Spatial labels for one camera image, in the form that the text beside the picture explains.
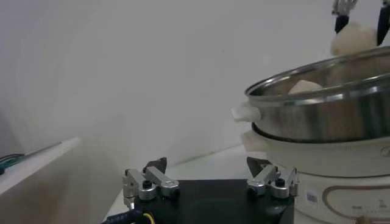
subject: yellow wire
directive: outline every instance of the yellow wire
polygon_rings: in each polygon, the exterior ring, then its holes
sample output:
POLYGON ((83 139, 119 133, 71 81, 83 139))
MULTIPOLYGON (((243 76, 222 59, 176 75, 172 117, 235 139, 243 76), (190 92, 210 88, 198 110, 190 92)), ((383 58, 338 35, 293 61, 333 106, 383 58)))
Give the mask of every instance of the yellow wire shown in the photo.
POLYGON ((153 219, 153 216, 152 215, 150 215, 149 213, 144 213, 143 214, 146 218, 148 218, 149 219, 149 221, 151 222, 151 224, 155 224, 155 222, 154 222, 154 219, 153 219))

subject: screw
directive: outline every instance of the screw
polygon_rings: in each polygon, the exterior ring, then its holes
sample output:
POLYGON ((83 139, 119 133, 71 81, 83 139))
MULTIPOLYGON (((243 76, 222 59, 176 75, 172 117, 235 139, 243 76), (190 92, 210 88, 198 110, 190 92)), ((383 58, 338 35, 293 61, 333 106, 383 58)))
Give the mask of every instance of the screw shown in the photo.
POLYGON ((276 185, 277 187, 284 187, 285 184, 286 184, 286 182, 285 182, 283 179, 281 179, 281 178, 275 180, 275 185, 276 185))
POLYGON ((142 188, 143 188, 143 189, 152 188, 152 182, 149 181, 149 180, 144 180, 144 181, 142 182, 142 188))

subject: black cable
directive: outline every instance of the black cable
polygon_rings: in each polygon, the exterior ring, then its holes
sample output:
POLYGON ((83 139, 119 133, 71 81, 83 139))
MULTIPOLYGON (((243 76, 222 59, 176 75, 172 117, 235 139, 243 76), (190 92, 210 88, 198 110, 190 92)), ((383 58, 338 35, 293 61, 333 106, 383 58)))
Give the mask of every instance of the black cable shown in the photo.
POLYGON ((133 209, 117 215, 108 216, 102 224, 130 224, 138 219, 143 218, 143 213, 140 210, 133 209))

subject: white pot handle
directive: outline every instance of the white pot handle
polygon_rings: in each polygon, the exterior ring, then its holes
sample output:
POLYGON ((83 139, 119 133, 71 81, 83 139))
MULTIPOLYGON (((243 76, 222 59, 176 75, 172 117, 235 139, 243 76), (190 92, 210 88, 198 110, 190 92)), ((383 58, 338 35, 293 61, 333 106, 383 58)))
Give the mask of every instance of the white pot handle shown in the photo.
POLYGON ((240 106, 232 108, 234 121, 255 122, 261 119, 260 110, 253 107, 249 102, 244 102, 240 106))

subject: stainless steel pot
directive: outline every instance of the stainless steel pot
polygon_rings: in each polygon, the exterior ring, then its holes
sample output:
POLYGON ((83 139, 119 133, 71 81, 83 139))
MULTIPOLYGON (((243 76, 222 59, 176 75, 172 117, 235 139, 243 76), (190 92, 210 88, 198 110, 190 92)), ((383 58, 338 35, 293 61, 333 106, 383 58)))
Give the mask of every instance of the stainless steel pot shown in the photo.
POLYGON ((332 58, 260 81, 246 90, 260 111, 258 132, 292 142, 390 136, 390 47, 332 58), (288 95, 299 81, 323 89, 288 95))

